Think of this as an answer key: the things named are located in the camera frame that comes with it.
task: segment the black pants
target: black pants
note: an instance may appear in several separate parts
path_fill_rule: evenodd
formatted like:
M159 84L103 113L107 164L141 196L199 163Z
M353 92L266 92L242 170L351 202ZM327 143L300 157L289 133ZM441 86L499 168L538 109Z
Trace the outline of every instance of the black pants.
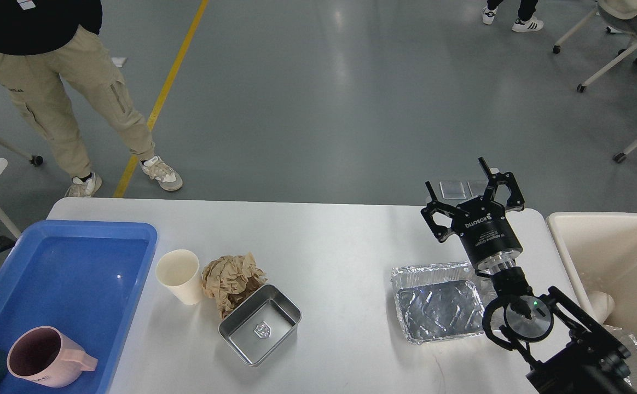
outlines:
M535 6L538 0L520 0L520 8L518 8L518 18L520 20L530 20L535 13ZM501 4L503 0L488 0L487 7L493 10Z

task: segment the gray floor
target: gray floor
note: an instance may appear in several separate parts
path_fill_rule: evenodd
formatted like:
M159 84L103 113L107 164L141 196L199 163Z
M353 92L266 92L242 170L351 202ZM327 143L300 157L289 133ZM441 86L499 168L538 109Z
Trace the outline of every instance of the gray floor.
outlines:
M148 114L199 2L103 5L101 38L129 58L124 75ZM545 29L521 34L510 1L486 26L481 0L210 0L154 128L185 187L166 193L137 169L126 197L421 205L428 179L483 179L483 155L543 215L637 211L637 150L611 160L637 137L634 56L575 92L627 38L594 18L551 53L594 5L543 0ZM46 159L31 167L0 147L0 204L25 228L68 177L3 90L0 135ZM128 152L69 92L109 197Z

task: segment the aluminum foil tray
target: aluminum foil tray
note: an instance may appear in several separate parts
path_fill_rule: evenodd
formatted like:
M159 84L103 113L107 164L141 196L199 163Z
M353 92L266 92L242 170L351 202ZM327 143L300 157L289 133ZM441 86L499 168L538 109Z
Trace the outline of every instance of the aluminum foil tray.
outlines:
M603 327L629 350L630 356L625 360L629 368L629 377L625 378L624 381L637 390L637 337L627 329L613 327L612 325L603 325Z
M417 345L483 334L484 308L496 298L469 262L393 269L391 285L401 329Z
M297 329L302 313L273 285L263 285L219 325L239 357L256 367Z

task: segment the beige cargo pants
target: beige cargo pants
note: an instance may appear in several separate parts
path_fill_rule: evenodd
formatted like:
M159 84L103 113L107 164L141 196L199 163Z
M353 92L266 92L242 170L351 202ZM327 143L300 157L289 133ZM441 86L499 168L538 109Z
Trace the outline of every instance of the beige cargo pants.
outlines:
M134 109L123 75L99 37L78 27L75 37L53 52L0 53L0 84L9 90L21 116L49 143L59 167L71 177L86 177L92 171L61 77L109 122L131 154L139 160L153 157L150 129Z

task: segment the black shirt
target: black shirt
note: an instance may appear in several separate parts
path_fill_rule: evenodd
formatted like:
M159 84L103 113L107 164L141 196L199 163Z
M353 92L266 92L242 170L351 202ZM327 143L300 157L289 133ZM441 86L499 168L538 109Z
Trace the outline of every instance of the black shirt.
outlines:
M100 0L33 0L23 10L16 0L0 0L0 53L38 55L56 50L76 35L78 25L99 34Z

